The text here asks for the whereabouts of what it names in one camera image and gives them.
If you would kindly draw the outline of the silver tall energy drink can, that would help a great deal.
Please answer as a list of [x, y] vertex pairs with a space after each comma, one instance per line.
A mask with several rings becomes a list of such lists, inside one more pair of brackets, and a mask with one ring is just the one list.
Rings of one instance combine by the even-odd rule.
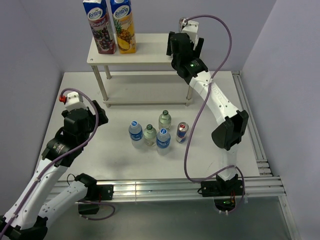
[[182, 17], [179, 19], [178, 22], [178, 32], [181, 33], [183, 28], [188, 25], [188, 18], [187, 17]]

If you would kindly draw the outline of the blue red bull can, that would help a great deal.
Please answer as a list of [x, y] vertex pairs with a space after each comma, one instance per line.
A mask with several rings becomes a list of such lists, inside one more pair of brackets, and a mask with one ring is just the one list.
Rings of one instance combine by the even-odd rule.
[[187, 140], [188, 130], [189, 130], [189, 125], [186, 122], [180, 122], [177, 125], [176, 141], [178, 143], [184, 143]]

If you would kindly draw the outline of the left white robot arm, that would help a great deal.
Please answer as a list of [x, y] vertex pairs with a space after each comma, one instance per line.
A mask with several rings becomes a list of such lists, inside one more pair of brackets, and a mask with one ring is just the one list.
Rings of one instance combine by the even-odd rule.
[[89, 102], [94, 112], [74, 92], [60, 97], [60, 101], [65, 105], [63, 127], [47, 143], [42, 160], [19, 199], [0, 218], [0, 235], [11, 240], [42, 240], [48, 227], [74, 202], [91, 200], [98, 194], [97, 181], [82, 173], [71, 186], [45, 203], [56, 182], [82, 153], [98, 127], [109, 121], [95, 100]]

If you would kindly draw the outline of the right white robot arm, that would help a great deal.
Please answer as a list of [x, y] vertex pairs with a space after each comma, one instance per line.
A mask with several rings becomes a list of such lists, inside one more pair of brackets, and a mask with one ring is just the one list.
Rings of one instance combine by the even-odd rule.
[[171, 66], [189, 87], [203, 99], [217, 122], [211, 139], [221, 150], [220, 170], [215, 175], [216, 189], [222, 195], [229, 194], [238, 181], [237, 151], [245, 134], [249, 114], [239, 110], [214, 82], [213, 75], [199, 58], [204, 39], [195, 46], [187, 33], [170, 32], [166, 54], [172, 57]]

